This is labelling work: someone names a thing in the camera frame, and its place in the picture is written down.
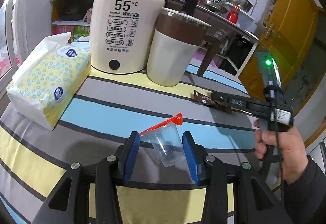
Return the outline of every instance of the table leg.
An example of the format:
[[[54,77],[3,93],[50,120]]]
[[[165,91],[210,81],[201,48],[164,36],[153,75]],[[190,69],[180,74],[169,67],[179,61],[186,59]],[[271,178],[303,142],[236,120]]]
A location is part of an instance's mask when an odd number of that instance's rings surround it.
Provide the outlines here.
[[[202,77],[204,72],[206,71],[208,65],[211,63],[211,60],[214,58],[216,52],[218,51],[219,47],[220,47],[220,43],[219,41],[217,43],[215,43],[214,45],[212,45],[211,43],[207,44],[207,52],[205,54],[205,57],[201,63],[201,65],[199,66],[199,69],[197,71],[197,75],[199,77]]]
[[[246,59],[244,60],[243,64],[241,65],[241,67],[240,67],[240,69],[238,70],[238,72],[237,72],[237,74],[235,75],[235,77],[237,77],[237,78],[239,77],[240,73],[243,71],[244,67],[247,65],[247,63],[248,63],[248,61],[250,60],[252,54],[254,53],[255,49],[257,48],[258,43],[259,43],[259,42],[256,42],[256,43],[252,46],[251,50],[249,51],[248,56],[247,56]]]

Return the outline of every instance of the human hand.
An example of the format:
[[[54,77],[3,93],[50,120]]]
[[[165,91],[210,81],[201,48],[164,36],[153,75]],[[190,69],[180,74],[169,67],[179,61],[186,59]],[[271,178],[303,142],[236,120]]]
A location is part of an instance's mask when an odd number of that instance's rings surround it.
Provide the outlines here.
[[[258,121],[254,123],[255,127],[259,127]],[[255,155],[258,159],[263,159],[267,152],[267,146],[277,146],[276,133],[274,131],[255,131]],[[305,153],[304,142],[296,127],[289,129],[287,132],[279,132],[278,140],[282,149],[283,157],[283,177],[288,184],[295,182],[303,174],[308,158]]]

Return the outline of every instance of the clear plastic cup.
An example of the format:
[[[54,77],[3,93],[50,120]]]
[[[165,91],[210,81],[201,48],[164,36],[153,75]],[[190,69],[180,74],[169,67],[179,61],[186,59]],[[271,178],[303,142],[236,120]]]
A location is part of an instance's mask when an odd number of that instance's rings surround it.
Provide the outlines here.
[[[144,136],[148,137],[164,166],[174,165],[185,158],[177,127],[173,122],[146,131]]]

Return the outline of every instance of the finger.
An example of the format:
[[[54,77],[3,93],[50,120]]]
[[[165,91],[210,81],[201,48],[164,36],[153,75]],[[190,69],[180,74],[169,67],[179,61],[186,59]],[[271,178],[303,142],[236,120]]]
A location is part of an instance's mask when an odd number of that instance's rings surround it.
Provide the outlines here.
[[[291,149],[291,145],[293,143],[293,136],[294,135],[289,132],[279,132],[278,140],[279,140],[280,148],[284,150]],[[266,144],[277,146],[275,131],[264,131],[261,134],[261,138],[263,142],[265,142]]]
[[[267,147],[263,142],[255,143],[255,149],[257,152],[260,152],[261,154],[265,154],[267,152]]]
[[[260,130],[255,131],[254,138],[255,138],[256,142],[261,142],[261,131]]]
[[[255,156],[256,156],[259,160],[261,160],[261,159],[263,159],[264,154],[261,154],[260,152],[255,151]]]
[[[254,122],[254,126],[257,127],[257,128],[259,128],[259,122],[258,122],[258,120],[256,120],[256,121]]]

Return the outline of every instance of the brown wrapper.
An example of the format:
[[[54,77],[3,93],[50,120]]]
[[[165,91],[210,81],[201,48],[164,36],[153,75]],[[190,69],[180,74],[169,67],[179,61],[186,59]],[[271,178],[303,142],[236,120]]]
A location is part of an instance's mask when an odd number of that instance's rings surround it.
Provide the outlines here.
[[[214,102],[210,97],[199,93],[198,91],[194,90],[194,101],[204,104],[208,107],[213,107],[217,110],[223,111],[225,113],[232,114],[232,109],[224,102]]]

